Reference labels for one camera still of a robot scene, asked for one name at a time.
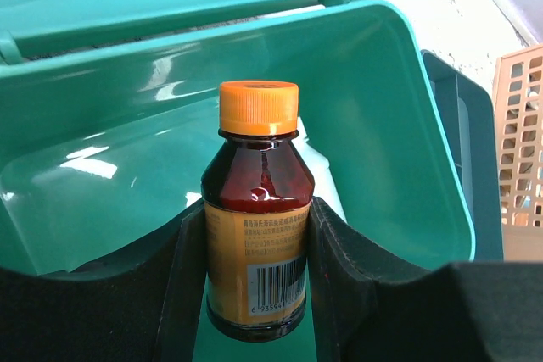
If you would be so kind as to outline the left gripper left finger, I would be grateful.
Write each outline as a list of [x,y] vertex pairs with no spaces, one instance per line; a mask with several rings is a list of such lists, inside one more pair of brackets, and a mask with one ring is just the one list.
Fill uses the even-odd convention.
[[204,206],[80,269],[1,271],[4,361],[189,361],[205,280]]

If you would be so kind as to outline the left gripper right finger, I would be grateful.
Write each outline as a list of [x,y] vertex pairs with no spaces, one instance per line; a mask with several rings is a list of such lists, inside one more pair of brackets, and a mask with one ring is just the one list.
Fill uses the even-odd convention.
[[425,270],[351,228],[321,198],[308,233],[320,361],[541,360],[541,264]]

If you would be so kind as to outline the small white grey-cap bottle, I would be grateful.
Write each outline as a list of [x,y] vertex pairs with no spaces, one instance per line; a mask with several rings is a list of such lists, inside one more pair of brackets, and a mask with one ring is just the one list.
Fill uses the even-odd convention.
[[293,144],[313,175],[314,195],[322,198],[343,221],[347,221],[330,170],[330,163],[324,155],[309,144],[309,137],[300,117],[297,119],[297,130],[299,135],[293,140]]

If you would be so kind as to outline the brown bottle orange cap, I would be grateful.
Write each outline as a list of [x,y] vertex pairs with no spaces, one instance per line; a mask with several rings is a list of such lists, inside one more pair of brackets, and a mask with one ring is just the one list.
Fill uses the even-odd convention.
[[290,333],[306,302],[307,220],[314,178],[294,146],[299,88],[226,81],[223,144],[204,171],[207,314],[225,335],[257,343]]

